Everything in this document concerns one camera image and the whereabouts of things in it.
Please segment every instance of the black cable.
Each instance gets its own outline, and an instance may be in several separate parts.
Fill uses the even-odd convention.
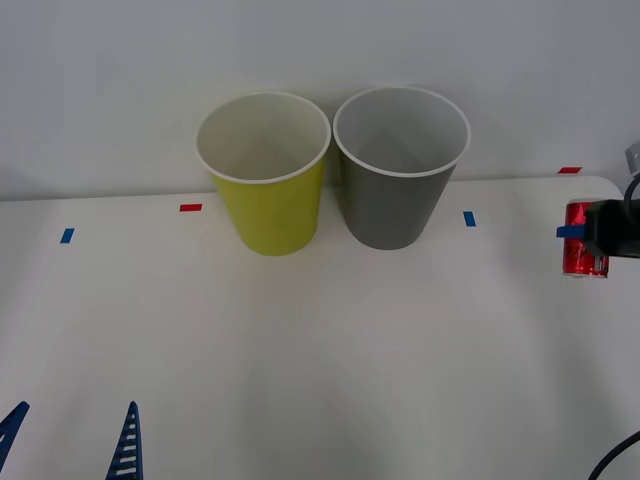
[[[602,460],[600,460],[600,463],[596,465],[596,468],[594,468],[593,472],[591,472],[591,475],[589,475],[589,480],[596,480],[596,478],[600,476],[602,471],[605,468],[607,468],[607,465],[609,465],[618,455],[620,455],[622,452],[624,452],[627,448],[629,448],[634,443],[638,443],[638,442],[640,442],[640,432],[634,433],[629,438],[627,438],[626,440],[623,440],[618,445],[616,445],[609,453],[605,455],[605,457]]]
[[[633,195],[633,191],[636,189],[638,184],[640,184],[640,174],[633,177],[633,180],[631,180],[627,190],[624,192],[624,213],[627,216],[629,223],[636,227],[640,227],[640,225],[631,212],[631,195]]]

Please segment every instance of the yellow paper cup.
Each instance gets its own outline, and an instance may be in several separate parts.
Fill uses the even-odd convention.
[[[330,140],[322,110],[289,93],[246,95],[202,122],[198,154],[251,250],[286,255],[311,241]]]

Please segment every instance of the tape marker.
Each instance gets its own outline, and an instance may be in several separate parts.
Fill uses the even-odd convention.
[[[582,167],[562,167],[558,173],[578,173]]]
[[[464,214],[464,223],[467,224],[467,227],[475,227],[476,219],[473,218],[473,212],[462,212]]]
[[[181,212],[199,212],[202,210],[201,203],[183,203],[180,205]]]
[[[71,243],[71,237],[73,237],[73,232],[75,232],[75,228],[66,228],[64,233],[62,234],[62,238],[60,239],[60,243]]]

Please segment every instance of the gray paper cup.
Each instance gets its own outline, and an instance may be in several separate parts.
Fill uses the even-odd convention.
[[[360,92],[336,113],[333,133],[341,150],[347,226],[380,250],[418,239],[471,142],[462,110],[417,87]]]

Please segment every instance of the paper cup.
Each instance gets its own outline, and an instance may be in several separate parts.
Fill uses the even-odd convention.
[[[417,240],[471,142],[462,110],[417,87],[374,88],[333,121],[341,150],[342,208],[360,242],[381,250]]]
[[[286,255],[313,238],[330,140],[322,110],[288,93],[240,97],[204,120],[198,154],[250,249]]]

